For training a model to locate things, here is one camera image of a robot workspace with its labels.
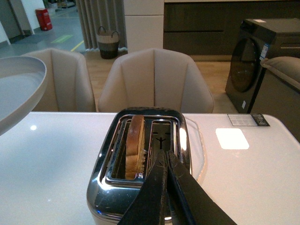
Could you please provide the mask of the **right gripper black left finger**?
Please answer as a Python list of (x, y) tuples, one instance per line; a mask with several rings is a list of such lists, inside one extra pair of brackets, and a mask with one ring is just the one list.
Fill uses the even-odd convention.
[(160, 151), (139, 194), (129, 206), (119, 224), (163, 225), (165, 223), (166, 185), (166, 155), (163, 151)]

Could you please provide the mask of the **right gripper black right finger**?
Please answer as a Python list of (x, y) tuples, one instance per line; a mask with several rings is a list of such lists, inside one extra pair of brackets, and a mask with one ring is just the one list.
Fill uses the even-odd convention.
[(197, 183), (172, 151), (167, 152), (167, 192), (174, 225), (236, 224)]

